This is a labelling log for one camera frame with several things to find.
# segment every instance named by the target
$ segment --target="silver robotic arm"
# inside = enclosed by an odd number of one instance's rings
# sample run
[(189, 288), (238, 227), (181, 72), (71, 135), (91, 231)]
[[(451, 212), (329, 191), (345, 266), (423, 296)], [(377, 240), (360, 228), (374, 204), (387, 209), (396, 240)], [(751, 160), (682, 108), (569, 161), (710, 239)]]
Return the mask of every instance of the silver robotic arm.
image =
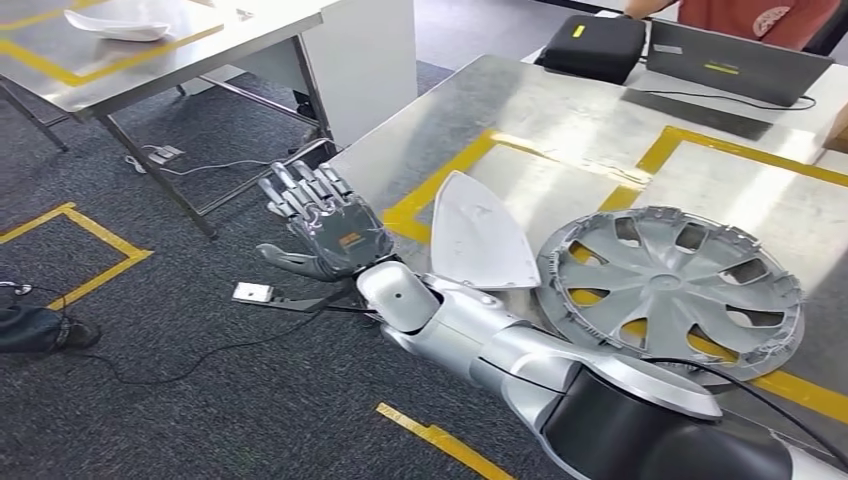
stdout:
[[(285, 167), (275, 167), (287, 188), (310, 181), (308, 169), (298, 170), (301, 183), (287, 181)], [(323, 174), (316, 177), (324, 187), (338, 178), (328, 167), (315, 173)], [(848, 479), (770, 430), (724, 418), (712, 395), (684, 377), (635, 358), (577, 347), (516, 317), (486, 293), (435, 275), (419, 277), (389, 257), (387, 232), (342, 185), (332, 199), (307, 194), (305, 205), (290, 191), (263, 185), (269, 209), (316, 255), (297, 256), (305, 259), (301, 262), (276, 247), (269, 252), (260, 246), (260, 252), (275, 265), (313, 278), (355, 278), (388, 339), (502, 398), (572, 478)], [(369, 241), (358, 240), (352, 250), (344, 238)], [(293, 266), (298, 263), (309, 265), (305, 273)]]

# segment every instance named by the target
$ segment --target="black shoe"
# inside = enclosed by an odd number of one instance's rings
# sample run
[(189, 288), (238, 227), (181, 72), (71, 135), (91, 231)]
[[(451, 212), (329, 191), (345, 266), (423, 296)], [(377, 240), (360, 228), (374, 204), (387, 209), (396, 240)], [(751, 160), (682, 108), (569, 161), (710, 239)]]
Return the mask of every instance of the black shoe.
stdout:
[(93, 347), (100, 341), (100, 327), (90, 323), (71, 320), (70, 330), (61, 349), (83, 350)]

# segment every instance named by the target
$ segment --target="metal table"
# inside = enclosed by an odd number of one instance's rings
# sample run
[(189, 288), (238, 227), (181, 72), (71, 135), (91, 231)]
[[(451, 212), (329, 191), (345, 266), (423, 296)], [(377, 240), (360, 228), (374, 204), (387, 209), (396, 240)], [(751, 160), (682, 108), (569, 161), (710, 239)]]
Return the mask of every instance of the metal table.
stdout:
[[(68, 24), (62, 15), (66, 8), (99, 18), (166, 22), (171, 30), (165, 39), (152, 43), (103, 40)], [(0, 18), (0, 28), (6, 31), (0, 45), (7, 54), (0, 58), (2, 76), (78, 120), (99, 120), (209, 237), (214, 237), (215, 231), (203, 216), (246, 191), (257, 178), (195, 208), (111, 114), (291, 38), (316, 119), (235, 86), (207, 81), (312, 125), (319, 136), (332, 138), (299, 38), (300, 33), (321, 23), (312, 2), (263, 4), (254, 12), (246, 1), (9, 0), (0, 5)], [(42, 131), (56, 141), (49, 130)]]
[[(676, 206), (759, 237), (813, 294), (810, 308), (844, 311), (848, 299), (815, 293), (848, 270), (839, 263), (848, 250), (848, 165), (812, 165), (819, 151), (809, 132), (484, 56), (332, 165), (382, 214), (399, 254), (419, 271), (428, 269), (432, 199), (450, 171), (462, 170), (504, 201), (537, 252), (556, 229), (598, 209)], [(528, 292), (506, 301), (541, 321)], [(844, 448), (848, 354), (839, 345), (848, 333), (840, 320), (811, 318), (784, 371), (755, 384), (823, 413), (793, 405)], [(813, 383), (835, 392), (810, 401), (825, 395)], [(736, 393), (726, 406), (795, 432)]]

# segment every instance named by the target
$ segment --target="white cable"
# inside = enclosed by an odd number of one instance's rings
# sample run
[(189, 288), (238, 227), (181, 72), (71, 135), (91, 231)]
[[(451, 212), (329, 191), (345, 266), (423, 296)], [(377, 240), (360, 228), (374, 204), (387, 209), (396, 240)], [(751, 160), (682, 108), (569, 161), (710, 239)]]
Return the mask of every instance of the white cable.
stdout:
[(205, 165), (205, 166), (203, 166), (203, 167), (197, 167), (197, 168), (192, 168), (191, 170), (186, 170), (185, 172), (177, 172), (176, 170), (169, 170), (169, 169), (167, 169), (167, 168), (160, 168), (159, 170), (161, 170), (161, 171), (163, 171), (163, 172), (168, 172), (168, 173), (170, 173), (170, 174), (172, 174), (172, 175), (180, 175), (180, 176), (183, 176), (183, 175), (188, 175), (189, 173), (194, 173), (194, 172), (198, 172), (198, 171), (200, 171), (200, 170), (206, 170), (206, 169), (209, 169), (209, 168), (227, 168), (227, 167), (232, 167), (233, 165), (238, 165), (239, 163), (255, 163), (255, 164), (257, 164), (257, 165), (271, 165), (271, 164), (272, 164), (272, 163), (274, 163), (274, 162), (276, 162), (276, 160), (272, 160), (272, 161), (270, 161), (270, 162), (260, 162), (260, 161), (258, 161), (258, 160), (239, 160), (238, 162), (226, 163), (226, 164), (223, 164), (223, 165)]
[[(344, 149), (341, 145), (337, 144), (336, 142), (334, 142), (332, 140), (329, 140), (329, 142), (332, 143), (333, 145), (339, 147), (340, 150)], [(141, 148), (143, 148), (143, 149), (144, 148), (152, 148), (152, 149), (155, 149), (156, 151), (159, 151), (159, 150), (162, 149), (162, 147), (160, 147), (158, 145), (142, 145)], [(301, 147), (300, 149), (298, 149), (298, 151), (295, 152), (295, 155), (300, 153), (300, 151), (303, 150), (303, 148), (304, 147)], [(141, 173), (141, 174), (147, 173), (147, 172), (144, 171), (144, 167), (142, 167), (141, 164), (138, 162), (138, 160), (136, 160), (132, 155), (125, 155), (124, 161), (129, 163), (133, 167), (135, 167), (136, 172)], [(260, 162), (258, 160), (239, 160), (238, 162), (225, 163), (223, 165), (204, 165), (202, 167), (197, 167), (197, 168), (192, 168), (191, 170), (186, 170), (185, 172), (178, 172), (176, 170), (171, 170), (169, 168), (160, 168), (159, 171), (162, 171), (162, 172), (165, 172), (165, 173), (170, 173), (171, 175), (179, 175), (179, 176), (182, 177), (182, 176), (188, 175), (190, 173), (199, 172), (200, 170), (209, 170), (209, 169), (213, 169), (213, 168), (228, 168), (228, 167), (232, 167), (233, 165), (238, 165), (240, 163), (253, 163), (253, 164), (256, 164), (256, 165), (268, 166), (268, 165), (271, 165), (272, 163), (278, 162), (278, 161), (279, 160), (272, 160), (270, 162)]]

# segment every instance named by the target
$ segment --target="silver hubcap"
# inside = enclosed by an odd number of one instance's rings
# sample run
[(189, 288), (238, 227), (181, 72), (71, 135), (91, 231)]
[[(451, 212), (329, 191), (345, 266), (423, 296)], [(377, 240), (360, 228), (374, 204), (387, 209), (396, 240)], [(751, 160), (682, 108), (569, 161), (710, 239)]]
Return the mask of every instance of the silver hubcap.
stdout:
[(538, 262), (542, 309), (580, 345), (691, 359), (749, 380), (788, 360), (803, 335), (795, 277), (754, 237), (675, 208), (571, 222)]

